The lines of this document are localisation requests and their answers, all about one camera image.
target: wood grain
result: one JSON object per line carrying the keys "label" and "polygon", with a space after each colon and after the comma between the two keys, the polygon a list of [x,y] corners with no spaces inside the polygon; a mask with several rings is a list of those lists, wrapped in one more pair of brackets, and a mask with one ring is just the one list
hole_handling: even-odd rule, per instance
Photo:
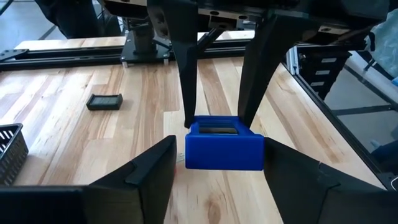
{"label": "wood grain", "polygon": [[[123,37],[44,40],[18,48],[123,43]],[[237,113],[242,65],[242,58],[199,61],[196,114]],[[122,93],[124,102],[119,111],[88,111],[85,103],[92,93]],[[182,152],[188,132],[175,63],[2,73],[0,104],[0,124],[22,122],[30,149],[17,185],[89,184],[169,134],[177,136]],[[382,187],[283,66],[271,80],[251,129]],[[187,170],[181,163],[165,223],[282,220],[262,172]]]}

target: black metal frame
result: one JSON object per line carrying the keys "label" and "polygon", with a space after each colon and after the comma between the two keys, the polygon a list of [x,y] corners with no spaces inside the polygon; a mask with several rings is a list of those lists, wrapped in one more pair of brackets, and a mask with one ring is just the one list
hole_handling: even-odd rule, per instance
{"label": "black metal frame", "polygon": [[[250,39],[216,40],[198,55],[199,59],[242,57]],[[15,70],[35,70],[46,68],[70,68],[95,65],[117,65],[127,63],[148,63],[147,58],[123,60],[122,52],[125,45],[107,47],[82,47],[73,49],[52,50],[5,50],[0,54],[0,72]],[[175,60],[171,50],[163,59]]]}

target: blue box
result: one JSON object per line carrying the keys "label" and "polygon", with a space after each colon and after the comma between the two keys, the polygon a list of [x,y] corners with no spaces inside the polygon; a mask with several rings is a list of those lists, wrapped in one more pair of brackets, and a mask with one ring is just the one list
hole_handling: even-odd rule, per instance
{"label": "blue box", "polygon": [[264,137],[237,116],[196,116],[185,136],[185,167],[208,170],[263,170]]}

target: black bracket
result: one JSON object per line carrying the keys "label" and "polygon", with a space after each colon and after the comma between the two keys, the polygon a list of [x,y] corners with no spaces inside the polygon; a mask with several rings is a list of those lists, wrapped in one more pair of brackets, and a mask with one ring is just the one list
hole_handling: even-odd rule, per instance
{"label": "black bracket", "polygon": [[135,34],[134,32],[153,32],[151,27],[141,27],[143,30],[132,30],[126,37],[126,42],[120,57],[123,67],[128,67],[129,64],[134,63],[155,63],[164,61],[165,64],[169,62],[170,57],[170,43],[168,40],[162,39],[158,36],[151,36],[146,33],[144,35]]}
{"label": "black bracket", "polygon": [[28,49],[14,49],[14,50],[5,50],[1,52],[0,54],[0,62],[15,58],[18,55],[22,55],[27,53],[29,50]]}

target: floor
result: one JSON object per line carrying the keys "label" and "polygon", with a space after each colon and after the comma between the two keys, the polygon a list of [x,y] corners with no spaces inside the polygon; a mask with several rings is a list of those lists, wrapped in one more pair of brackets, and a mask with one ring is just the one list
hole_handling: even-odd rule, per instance
{"label": "floor", "polygon": [[[7,0],[0,0],[0,8]],[[101,6],[93,1],[97,15]],[[65,36],[42,14],[34,0],[15,0],[0,15],[0,51],[13,49],[25,40],[65,40]]]}
{"label": "floor", "polygon": [[[384,80],[385,77],[373,68],[369,69],[369,73],[363,74],[362,69],[366,66],[364,60],[357,53],[352,53],[353,56],[348,59],[346,65],[369,80],[389,98],[398,101],[398,88],[390,81]],[[388,102],[365,87],[360,80],[345,69],[338,75],[325,98],[325,103],[332,110],[388,105]],[[376,149],[371,141],[385,145],[398,140],[398,112],[394,110],[344,115],[339,116],[339,119],[369,152]]]}

